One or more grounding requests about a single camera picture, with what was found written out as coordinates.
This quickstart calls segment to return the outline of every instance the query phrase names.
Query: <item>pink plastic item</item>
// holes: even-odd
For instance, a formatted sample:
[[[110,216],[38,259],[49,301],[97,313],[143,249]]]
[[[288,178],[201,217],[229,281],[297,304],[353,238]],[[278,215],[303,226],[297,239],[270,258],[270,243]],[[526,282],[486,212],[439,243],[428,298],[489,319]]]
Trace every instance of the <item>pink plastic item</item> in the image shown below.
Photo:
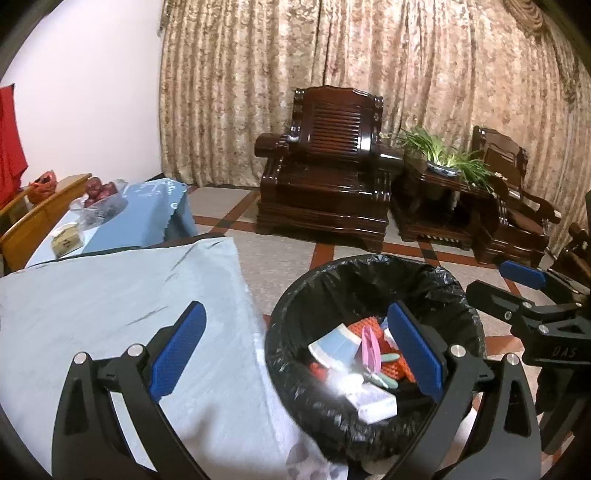
[[[361,362],[374,374],[382,368],[378,338],[368,325],[364,326],[361,331]]]

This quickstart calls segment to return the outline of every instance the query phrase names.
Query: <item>blue gripper pad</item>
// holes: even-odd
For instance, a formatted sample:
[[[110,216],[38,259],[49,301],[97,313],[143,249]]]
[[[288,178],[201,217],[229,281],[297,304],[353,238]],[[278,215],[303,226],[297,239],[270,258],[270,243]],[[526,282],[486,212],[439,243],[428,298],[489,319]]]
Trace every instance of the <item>blue gripper pad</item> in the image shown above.
[[[507,260],[499,265],[499,272],[503,277],[535,290],[541,290],[546,286],[546,275],[544,272],[512,262],[511,260]]]
[[[437,355],[423,339],[405,309],[398,303],[388,308],[388,327],[406,360],[418,389],[439,402],[443,396],[443,368]]]
[[[152,365],[150,394],[156,403],[173,392],[205,332],[206,319],[205,308],[198,301],[192,302],[179,318],[180,325]]]

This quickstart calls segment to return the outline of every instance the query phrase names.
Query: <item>wooden chair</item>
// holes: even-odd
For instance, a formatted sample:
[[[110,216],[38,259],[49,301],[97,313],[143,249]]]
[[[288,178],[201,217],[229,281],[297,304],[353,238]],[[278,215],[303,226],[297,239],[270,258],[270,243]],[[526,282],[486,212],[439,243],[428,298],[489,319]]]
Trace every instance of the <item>wooden chair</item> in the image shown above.
[[[509,137],[476,126],[472,149],[482,150],[485,164],[496,174],[490,177],[494,197],[481,201],[476,213],[472,245],[476,260],[492,263],[504,258],[537,267],[550,240],[548,222],[559,223],[560,212],[524,190],[527,154]]]
[[[24,188],[0,209],[0,236],[4,235],[12,225],[27,214],[29,209],[25,201],[26,197],[27,188]]]
[[[295,226],[346,233],[382,249],[402,152],[380,143],[381,97],[332,86],[296,89],[291,127],[262,134],[266,157],[257,231]]]
[[[572,240],[560,251],[549,270],[591,287],[591,238],[578,223],[569,226]]]
[[[25,267],[29,258],[68,211],[70,202],[84,194],[90,173],[60,180],[56,192],[12,225],[0,236],[0,252],[11,271]]]

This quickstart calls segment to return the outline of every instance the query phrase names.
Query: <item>white wall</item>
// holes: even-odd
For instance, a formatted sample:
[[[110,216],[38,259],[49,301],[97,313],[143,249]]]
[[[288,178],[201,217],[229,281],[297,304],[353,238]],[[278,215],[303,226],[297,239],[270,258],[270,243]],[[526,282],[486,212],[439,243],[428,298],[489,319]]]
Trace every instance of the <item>white wall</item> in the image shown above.
[[[0,86],[15,83],[29,168],[104,181],[159,172],[163,0],[64,0],[37,25]]]

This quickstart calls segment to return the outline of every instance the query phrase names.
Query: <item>dark wooden sofa chair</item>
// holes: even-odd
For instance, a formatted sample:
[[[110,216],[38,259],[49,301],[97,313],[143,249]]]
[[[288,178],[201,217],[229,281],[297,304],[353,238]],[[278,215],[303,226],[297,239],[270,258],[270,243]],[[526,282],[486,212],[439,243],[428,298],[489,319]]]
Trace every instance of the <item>dark wooden sofa chair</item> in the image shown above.
[[[476,126],[472,149],[482,151],[485,164],[496,174],[490,177],[494,196],[481,201],[477,212],[476,260],[491,263],[504,258],[537,267],[550,240],[548,222],[559,223],[560,213],[548,201],[524,190],[527,154],[512,139]]]
[[[586,287],[591,287],[591,238],[578,223],[569,226],[571,241],[560,251],[550,267]]]
[[[382,249],[402,152],[380,143],[381,97],[332,86],[296,89],[291,127],[262,134],[266,157],[257,231],[293,226],[345,233]]]

